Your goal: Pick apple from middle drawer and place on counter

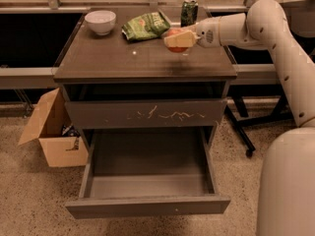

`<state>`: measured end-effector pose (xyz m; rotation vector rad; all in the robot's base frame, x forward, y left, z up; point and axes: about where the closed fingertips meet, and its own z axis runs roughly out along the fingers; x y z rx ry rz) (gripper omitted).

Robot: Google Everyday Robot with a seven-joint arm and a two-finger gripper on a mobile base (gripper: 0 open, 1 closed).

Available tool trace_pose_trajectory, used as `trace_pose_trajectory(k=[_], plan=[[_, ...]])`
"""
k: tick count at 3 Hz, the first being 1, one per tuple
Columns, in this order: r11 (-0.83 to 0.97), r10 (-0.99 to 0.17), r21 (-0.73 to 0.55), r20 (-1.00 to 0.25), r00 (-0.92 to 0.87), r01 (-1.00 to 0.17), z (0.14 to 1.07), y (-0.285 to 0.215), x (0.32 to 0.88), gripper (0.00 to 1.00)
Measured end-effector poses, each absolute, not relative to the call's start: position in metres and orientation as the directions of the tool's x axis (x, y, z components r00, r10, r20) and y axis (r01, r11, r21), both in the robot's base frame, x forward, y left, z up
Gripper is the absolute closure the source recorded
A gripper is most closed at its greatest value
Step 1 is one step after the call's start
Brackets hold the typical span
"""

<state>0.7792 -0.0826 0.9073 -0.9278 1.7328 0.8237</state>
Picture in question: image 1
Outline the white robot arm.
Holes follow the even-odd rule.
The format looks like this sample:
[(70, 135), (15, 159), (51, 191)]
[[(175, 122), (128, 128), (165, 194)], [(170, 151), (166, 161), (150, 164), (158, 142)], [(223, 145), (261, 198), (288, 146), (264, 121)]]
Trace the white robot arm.
[(261, 46), (273, 60), (296, 127), (265, 153), (257, 236), (315, 236), (315, 66), (290, 32), (283, 7), (259, 0), (246, 14), (207, 18), (174, 29), (168, 48)]

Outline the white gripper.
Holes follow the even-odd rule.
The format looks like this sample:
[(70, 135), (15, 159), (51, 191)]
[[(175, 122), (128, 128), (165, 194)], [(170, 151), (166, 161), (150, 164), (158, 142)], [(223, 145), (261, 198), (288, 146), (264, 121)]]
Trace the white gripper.
[(198, 43), (204, 48), (214, 48), (221, 45), (220, 17), (207, 18), (197, 25), (182, 27), (179, 31), (172, 30), (164, 38), (164, 44), (169, 48), (188, 48)]

